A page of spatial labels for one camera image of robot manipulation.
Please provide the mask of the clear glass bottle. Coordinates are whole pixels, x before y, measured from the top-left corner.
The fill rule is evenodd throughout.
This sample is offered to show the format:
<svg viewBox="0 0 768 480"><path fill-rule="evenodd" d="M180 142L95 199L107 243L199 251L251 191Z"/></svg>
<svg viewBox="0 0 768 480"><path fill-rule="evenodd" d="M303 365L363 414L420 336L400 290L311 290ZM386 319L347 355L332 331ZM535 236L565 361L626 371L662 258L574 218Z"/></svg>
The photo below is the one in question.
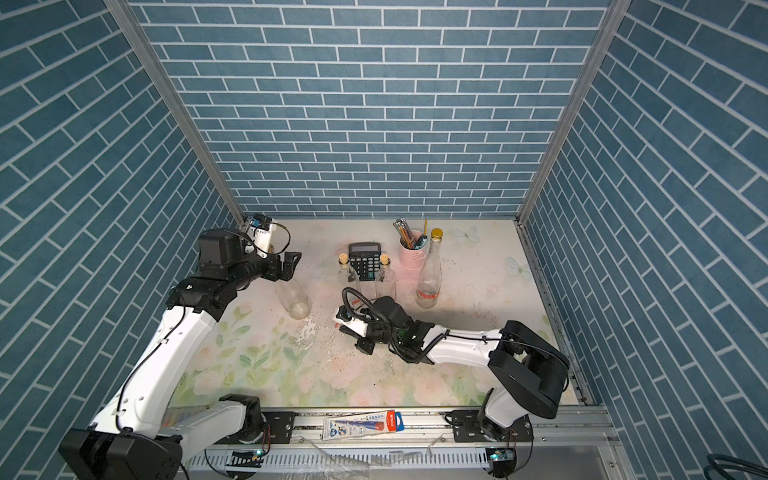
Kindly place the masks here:
<svg viewBox="0 0 768 480"><path fill-rule="evenodd" d="M275 283L277 297L289 316L300 320L311 312L311 301L303 286L296 280Z"/></svg>

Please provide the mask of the short corked glass bottle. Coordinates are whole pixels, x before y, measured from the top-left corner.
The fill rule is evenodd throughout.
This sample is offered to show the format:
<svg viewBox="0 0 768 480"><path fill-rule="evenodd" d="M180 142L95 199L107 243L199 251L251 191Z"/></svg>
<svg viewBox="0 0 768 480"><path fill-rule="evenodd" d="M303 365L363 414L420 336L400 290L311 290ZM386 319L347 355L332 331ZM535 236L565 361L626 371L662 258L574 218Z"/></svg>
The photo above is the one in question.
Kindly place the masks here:
<svg viewBox="0 0 768 480"><path fill-rule="evenodd" d="M338 257L338 269L336 273L336 280L341 289L353 288L360 290L360 279L350 263L349 255L347 253L341 253Z"/></svg>

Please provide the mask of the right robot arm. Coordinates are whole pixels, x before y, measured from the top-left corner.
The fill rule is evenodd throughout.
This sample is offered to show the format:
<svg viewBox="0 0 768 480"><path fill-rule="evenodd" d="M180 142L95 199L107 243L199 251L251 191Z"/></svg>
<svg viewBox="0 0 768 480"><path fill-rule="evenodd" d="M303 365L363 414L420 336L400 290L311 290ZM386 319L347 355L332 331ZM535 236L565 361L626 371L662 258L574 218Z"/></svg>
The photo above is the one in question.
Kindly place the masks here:
<svg viewBox="0 0 768 480"><path fill-rule="evenodd" d="M489 331L455 330L413 319L393 298L370 301L360 291L341 290L335 321L366 355L378 344L408 364L457 364L489 372L499 385L489 390L470 427L491 441L505 441L513 424L530 415L557 416L568 386L570 362L525 324L509 320Z"/></svg>

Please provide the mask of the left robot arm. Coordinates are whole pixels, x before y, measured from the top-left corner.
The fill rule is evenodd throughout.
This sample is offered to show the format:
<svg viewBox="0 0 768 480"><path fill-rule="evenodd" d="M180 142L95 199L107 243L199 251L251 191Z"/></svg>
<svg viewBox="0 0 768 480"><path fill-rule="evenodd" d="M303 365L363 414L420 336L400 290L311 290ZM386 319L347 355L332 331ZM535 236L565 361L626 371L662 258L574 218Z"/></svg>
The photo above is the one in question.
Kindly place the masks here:
<svg viewBox="0 0 768 480"><path fill-rule="evenodd" d="M225 437L266 440L258 398L228 394L212 407L164 428L171 397L195 351L228 305L252 281L289 281L298 252L270 251L273 219L256 215L246 230L212 229L198 239L193 275L169 294L160 325L115 396L84 429L72 428L58 452L80 479L173 479L185 464Z"/></svg>

